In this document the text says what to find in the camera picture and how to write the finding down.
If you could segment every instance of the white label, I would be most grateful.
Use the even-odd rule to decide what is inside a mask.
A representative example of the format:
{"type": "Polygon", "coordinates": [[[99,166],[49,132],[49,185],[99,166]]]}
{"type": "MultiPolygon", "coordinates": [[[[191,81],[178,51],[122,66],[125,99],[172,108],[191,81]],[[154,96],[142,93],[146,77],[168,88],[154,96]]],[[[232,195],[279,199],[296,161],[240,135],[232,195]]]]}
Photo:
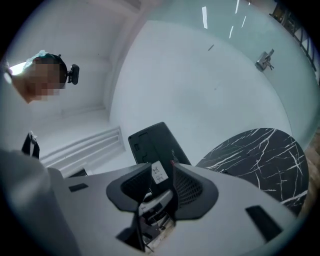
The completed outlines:
{"type": "Polygon", "coordinates": [[[154,162],[151,165],[151,168],[152,178],[154,179],[155,184],[159,184],[169,178],[160,161],[154,162]]]}

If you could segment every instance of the black bag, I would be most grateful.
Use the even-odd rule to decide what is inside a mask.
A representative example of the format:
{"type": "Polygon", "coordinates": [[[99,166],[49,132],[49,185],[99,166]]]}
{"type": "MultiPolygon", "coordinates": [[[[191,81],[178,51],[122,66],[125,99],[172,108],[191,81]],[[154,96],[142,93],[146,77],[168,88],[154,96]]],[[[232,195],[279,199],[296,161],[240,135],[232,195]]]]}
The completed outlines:
{"type": "Polygon", "coordinates": [[[23,146],[21,151],[25,154],[30,156],[31,153],[31,144],[34,145],[33,147],[33,152],[32,152],[32,157],[39,159],[39,154],[40,154],[40,147],[37,143],[36,138],[34,137],[34,135],[29,132],[24,140],[23,146]]]}

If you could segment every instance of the white ceiling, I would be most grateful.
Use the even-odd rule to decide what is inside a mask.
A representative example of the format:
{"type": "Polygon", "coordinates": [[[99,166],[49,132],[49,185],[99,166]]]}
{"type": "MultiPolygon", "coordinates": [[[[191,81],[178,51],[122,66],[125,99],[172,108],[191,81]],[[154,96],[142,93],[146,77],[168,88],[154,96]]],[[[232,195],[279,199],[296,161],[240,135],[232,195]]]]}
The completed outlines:
{"type": "Polygon", "coordinates": [[[104,94],[113,78],[119,45],[126,41],[128,26],[140,10],[137,0],[45,1],[26,21],[11,44],[10,66],[25,62],[40,50],[61,54],[67,67],[80,67],[77,85],[66,84],[48,102],[32,102],[35,120],[104,108],[104,94]]]}

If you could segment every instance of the black marble table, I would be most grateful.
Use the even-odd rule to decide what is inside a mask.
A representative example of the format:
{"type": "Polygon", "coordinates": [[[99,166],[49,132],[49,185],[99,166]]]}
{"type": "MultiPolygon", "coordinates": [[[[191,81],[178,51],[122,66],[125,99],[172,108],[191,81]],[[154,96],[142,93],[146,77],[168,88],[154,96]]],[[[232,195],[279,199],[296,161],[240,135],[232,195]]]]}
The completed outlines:
{"type": "Polygon", "coordinates": [[[296,215],[307,195],[307,159],[299,144],[281,130],[259,128],[240,133],[218,145],[196,166],[251,182],[296,215]]]}

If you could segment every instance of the headset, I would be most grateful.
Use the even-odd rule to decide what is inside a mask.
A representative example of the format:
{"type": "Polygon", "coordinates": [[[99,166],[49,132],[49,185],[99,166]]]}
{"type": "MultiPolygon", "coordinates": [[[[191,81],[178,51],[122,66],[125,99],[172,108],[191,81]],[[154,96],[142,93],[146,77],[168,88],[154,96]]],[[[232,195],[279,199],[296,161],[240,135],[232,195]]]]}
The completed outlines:
{"type": "Polygon", "coordinates": [[[68,84],[73,83],[74,85],[76,85],[78,83],[79,70],[80,68],[78,65],[71,65],[71,70],[67,72],[68,84]]]}

